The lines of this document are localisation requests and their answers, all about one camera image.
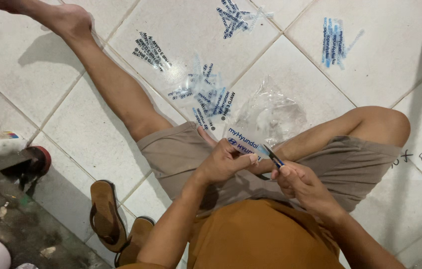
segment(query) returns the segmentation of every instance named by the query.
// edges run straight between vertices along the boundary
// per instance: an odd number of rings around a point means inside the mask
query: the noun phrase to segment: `man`
[[[403,268],[348,214],[405,144],[410,124],[403,114],[362,107],[315,126],[280,147],[285,166],[277,170],[254,154],[237,156],[194,123],[173,127],[95,43],[83,8],[0,0],[0,9],[64,39],[174,200],[138,263],[124,268],[172,268],[187,241],[189,268],[341,268],[339,248],[352,268]],[[267,172],[273,180],[255,176]]]

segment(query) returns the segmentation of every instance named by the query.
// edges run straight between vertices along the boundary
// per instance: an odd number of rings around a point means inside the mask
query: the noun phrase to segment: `khaki shorts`
[[[193,122],[150,134],[137,144],[172,200],[212,151]],[[332,138],[322,150],[297,163],[312,168],[337,202],[351,212],[380,182],[400,150],[396,146],[343,135]],[[200,214],[244,199],[259,198],[274,199],[298,207],[297,200],[287,199],[276,181],[262,180],[242,170],[225,183],[208,187]]]

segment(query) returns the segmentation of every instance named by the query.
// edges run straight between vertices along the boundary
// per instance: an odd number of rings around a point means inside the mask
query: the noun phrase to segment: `flip-flop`
[[[115,256],[115,267],[136,263],[136,258],[141,248],[148,240],[148,236],[155,223],[148,217],[137,217],[131,227],[127,243],[123,250]]]
[[[90,187],[92,209],[90,225],[101,243],[112,252],[120,252],[126,243],[126,230],[116,206],[115,186],[98,180]]]

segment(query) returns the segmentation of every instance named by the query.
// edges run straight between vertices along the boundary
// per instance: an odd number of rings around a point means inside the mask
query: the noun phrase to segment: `t-shirt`
[[[191,269],[342,269],[330,232],[306,212],[261,199],[227,205],[193,225]],[[120,269],[163,269],[136,263]]]

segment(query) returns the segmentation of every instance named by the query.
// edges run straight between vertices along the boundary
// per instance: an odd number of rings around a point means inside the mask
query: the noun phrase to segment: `tile floor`
[[[408,162],[399,157],[352,215],[405,266],[422,268],[422,1],[233,0],[240,11],[256,13],[264,6],[274,17],[226,39],[216,11],[226,7],[219,0],[64,1],[88,10],[104,52],[142,84],[173,125],[192,120],[166,93],[192,72],[195,54],[222,74],[222,83],[236,93],[237,109],[271,75],[303,107],[307,123],[301,130],[356,106],[405,113],[412,134],[404,152],[413,155]],[[322,63],[324,18],[342,21],[349,46],[342,68]],[[133,55],[139,32],[153,36],[171,68],[160,72]],[[217,126],[213,134],[220,138],[223,123]],[[113,254],[88,224],[90,185],[101,179],[115,183],[128,230],[136,216],[158,220],[171,204],[65,42],[27,17],[2,11],[0,130],[47,148],[53,166],[35,199],[110,265]],[[179,268],[186,260],[184,255]]]

